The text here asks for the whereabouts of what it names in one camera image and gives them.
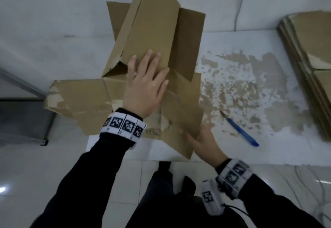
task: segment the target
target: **person's left arm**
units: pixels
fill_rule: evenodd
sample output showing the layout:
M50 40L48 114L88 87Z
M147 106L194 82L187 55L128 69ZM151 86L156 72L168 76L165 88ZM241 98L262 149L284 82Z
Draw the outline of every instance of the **person's left arm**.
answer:
M149 50L138 66L136 56L128 63L123 108L117 112L142 121L159 106L166 91L169 69L153 79L160 53L149 64ZM89 152L81 155L74 167L62 179L55 196L31 227L90 226L101 227L111 188L125 152L134 142L117 134L101 133Z

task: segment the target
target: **white floor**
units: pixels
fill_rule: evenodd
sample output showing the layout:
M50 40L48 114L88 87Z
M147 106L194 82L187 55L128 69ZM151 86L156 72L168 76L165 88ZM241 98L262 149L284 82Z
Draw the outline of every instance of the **white floor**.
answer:
M74 122L62 116L56 118L49 139L46 147L34 144L0 146L0 187L6 187L0 193L0 227L28 227L42 213L60 180L85 151L87 143L87 137ZM156 161L122 162L103 217L103 227L125 227L157 166ZM330 167L252 165L252 168L276 193L289 198L298 207L308 213L324 212L331 217L328 201L331 199ZM175 193L179 192L184 175L193 179L196 185L216 175L213 168L198 162L173 162L170 171L174 175ZM86 194L93 194L89 185L84 187ZM245 209L241 201L224 199L228 204ZM243 218L249 227L255 227L249 218ZM331 227L327 218L323 221L325 227Z

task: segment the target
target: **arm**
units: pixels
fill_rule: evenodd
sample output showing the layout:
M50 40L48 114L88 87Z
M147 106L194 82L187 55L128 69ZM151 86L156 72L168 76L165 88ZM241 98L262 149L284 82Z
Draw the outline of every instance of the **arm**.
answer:
M209 128L202 126L198 140L192 138L188 133L183 133L188 143L193 147L196 154L205 162L216 169L220 176L227 174L234 167L234 161L229 159L218 147L213 134ZM305 226L323 227L315 218L297 208L290 200L276 195L273 190L257 175L250 174L248 180L234 194L221 185L231 199L239 198L244 202L247 212L257 227L269 227L270 222L275 227Z
M139 120L148 117L161 102L169 68L153 79L161 57L157 53L149 64L152 51L141 60L135 75L136 56L128 62L123 108L117 112ZM31 227L101 227L109 195L125 152L134 142L117 134L101 133L89 152L81 155L62 179L55 196Z

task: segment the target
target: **white table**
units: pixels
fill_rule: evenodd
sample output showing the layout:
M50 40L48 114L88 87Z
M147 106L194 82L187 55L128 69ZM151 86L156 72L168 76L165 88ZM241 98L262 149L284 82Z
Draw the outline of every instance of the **white table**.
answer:
M331 166L323 142L275 30L203 33L196 71L202 73L204 120L221 149L247 163ZM219 109L257 140L256 148L225 121ZM86 150L98 140L90 136ZM142 139L125 159L186 161L158 140ZM193 154L191 161L201 161Z

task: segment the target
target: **stack of flattened cardboard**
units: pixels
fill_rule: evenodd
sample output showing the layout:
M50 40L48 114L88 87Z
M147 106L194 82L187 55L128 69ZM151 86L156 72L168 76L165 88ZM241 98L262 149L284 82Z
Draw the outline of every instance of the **stack of flattened cardboard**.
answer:
M144 119L144 137L160 139L190 159L192 148L180 129L197 137L203 111L198 107L201 74L195 73L205 14L180 7L177 0L107 2L115 45L101 79L57 80L45 107L72 117L87 135L99 134L107 116L122 105L130 57L138 62L148 49L160 52L157 71L170 68L160 109Z
M278 31L320 133L331 140L331 12L290 15Z

